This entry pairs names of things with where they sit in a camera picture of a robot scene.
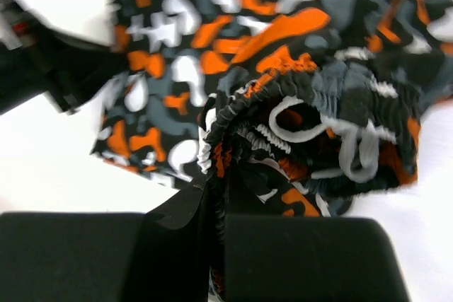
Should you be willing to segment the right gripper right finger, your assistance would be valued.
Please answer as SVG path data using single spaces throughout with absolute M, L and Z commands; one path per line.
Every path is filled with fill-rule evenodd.
M 394 249 L 371 219 L 231 214 L 227 301 L 408 301 Z

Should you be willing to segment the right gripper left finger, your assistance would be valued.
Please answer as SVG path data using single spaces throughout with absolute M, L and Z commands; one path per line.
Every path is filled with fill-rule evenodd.
M 138 213 L 1 215 L 2 301 L 206 301 L 211 194 Z

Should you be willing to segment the orange camouflage shorts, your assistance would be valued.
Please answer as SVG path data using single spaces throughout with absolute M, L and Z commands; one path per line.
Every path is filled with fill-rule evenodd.
M 452 0 L 114 0 L 128 68 L 92 152 L 210 192 L 223 298 L 228 180 L 284 216 L 340 216 L 418 179 L 420 119 L 452 98 Z

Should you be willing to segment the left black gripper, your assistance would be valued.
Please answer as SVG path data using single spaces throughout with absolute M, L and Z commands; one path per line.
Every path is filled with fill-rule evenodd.
M 42 93 L 74 113 L 127 68 L 124 54 L 53 30 L 19 0 L 1 0 L 1 112 Z

